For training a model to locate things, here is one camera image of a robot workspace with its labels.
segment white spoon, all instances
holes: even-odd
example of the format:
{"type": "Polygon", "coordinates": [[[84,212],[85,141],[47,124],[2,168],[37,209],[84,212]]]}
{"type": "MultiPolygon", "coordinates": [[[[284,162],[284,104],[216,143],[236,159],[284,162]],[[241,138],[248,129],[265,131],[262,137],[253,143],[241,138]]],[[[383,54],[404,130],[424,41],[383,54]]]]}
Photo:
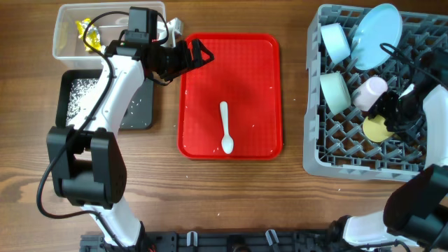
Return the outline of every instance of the white spoon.
{"type": "Polygon", "coordinates": [[[221,146],[223,147],[225,154],[231,154],[233,151],[233,139],[229,135],[229,109],[227,102],[222,101],[219,104],[219,109],[221,111],[221,119],[223,119],[224,127],[224,137],[221,141],[221,146]]]}

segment red tray rim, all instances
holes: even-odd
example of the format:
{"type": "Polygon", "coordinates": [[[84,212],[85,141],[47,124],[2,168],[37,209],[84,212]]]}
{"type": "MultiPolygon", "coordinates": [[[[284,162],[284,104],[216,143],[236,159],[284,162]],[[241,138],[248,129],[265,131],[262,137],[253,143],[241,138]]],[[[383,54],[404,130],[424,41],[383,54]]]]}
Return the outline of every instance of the red tray rim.
{"type": "Polygon", "coordinates": [[[179,92],[179,114],[178,114],[178,128],[177,128],[177,148],[182,153],[182,155],[187,158],[193,160],[272,160],[276,158],[281,151],[283,150],[283,114],[281,108],[281,75],[280,75],[280,51],[279,51],[279,42],[270,34],[257,34],[257,33],[208,33],[208,32],[198,32],[189,35],[185,41],[187,44],[193,39],[256,39],[256,40],[266,40],[272,44],[273,52],[274,52],[274,79],[276,80],[276,85],[279,86],[279,91],[275,95],[276,104],[280,104],[280,106],[276,106],[276,124],[279,126],[279,130],[277,130],[277,141],[279,144],[277,145],[274,152],[271,155],[264,157],[251,157],[251,156],[224,156],[224,157],[215,157],[215,156],[203,156],[203,155],[191,155],[189,154],[181,143],[181,137],[183,131],[183,124],[181,123],[181,119],[184,117],[184,110],[182,108],[185,107],[185,97],[182,95],[186,88],[186,75],[182,75],[181,77],[181,91],[179,92]]]}

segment red tray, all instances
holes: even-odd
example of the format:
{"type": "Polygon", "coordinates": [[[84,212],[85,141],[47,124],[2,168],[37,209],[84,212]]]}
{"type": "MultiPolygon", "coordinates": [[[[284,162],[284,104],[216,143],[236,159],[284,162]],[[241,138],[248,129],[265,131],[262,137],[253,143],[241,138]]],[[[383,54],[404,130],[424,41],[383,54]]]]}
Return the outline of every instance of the red tray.
{"type": "Polygon", "coordinates": [[[283,147],[279,44],[268,34],[192,34],[215,60],[182,76],[179,150],[192,159],[269,160],[283,147]],[[229,108],[231,154],[219,104],[229,108]]]}

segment wooden table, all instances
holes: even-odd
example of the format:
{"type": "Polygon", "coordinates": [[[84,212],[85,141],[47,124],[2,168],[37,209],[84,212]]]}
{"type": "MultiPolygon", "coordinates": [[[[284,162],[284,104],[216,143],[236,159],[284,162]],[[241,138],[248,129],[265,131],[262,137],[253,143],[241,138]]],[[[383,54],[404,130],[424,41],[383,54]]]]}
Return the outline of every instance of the wooden table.
{"type": "MultiPolygon", "coordinates": [[[[48,165],[61,75],[51,53],[61,4],[84,0],[3,0],[0,4],[0,251],[78,251],[80,235],[98,233],[89,216],[44,218],[36,188],[48,165]]],[[[382,1],[333,1],[374,7],[382,1]]],[[[448,2],[391,1],[401,11],[446,14],[448,2]]],[[[400,183],[308,175],[302,168],[308,73],[307,28],[325,1],[166,1],[167,19],[193,32],[272,34],[281,47],[285,146],[270,162],[192,161],[176,147],[179,80],[155,89],[155,124],[122,132],[125,196],[147,231],[325,228],[340,216],[381,210],[400,183]]],[[[47,183],[44,205],[77,211],[47,183]]]]}

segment white cup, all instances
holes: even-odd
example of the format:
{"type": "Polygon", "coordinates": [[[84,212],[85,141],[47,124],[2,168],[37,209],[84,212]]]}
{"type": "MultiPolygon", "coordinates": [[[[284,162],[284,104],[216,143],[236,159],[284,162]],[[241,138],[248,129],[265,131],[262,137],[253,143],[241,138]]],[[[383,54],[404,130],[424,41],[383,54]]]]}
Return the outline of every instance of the white cup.
{"type": "Polygon", "coordinates": [[[371,77],[351,95],[353,105],[362,111],[369,111],[378,98],[388,89],[387,82],[380,77],[371,77]]]}
{"type": "Polygon", "coordinates": [[[350,107],[349,90],[340,72],[321,74],[321,88],[333,115],[337,115],[350,107]]]}
{"type": "Polygon", "coordinates": [[[321,33],[328,54],[335,64],[350,56],[349,42],[340,24],[324,25],[321,33]]]}

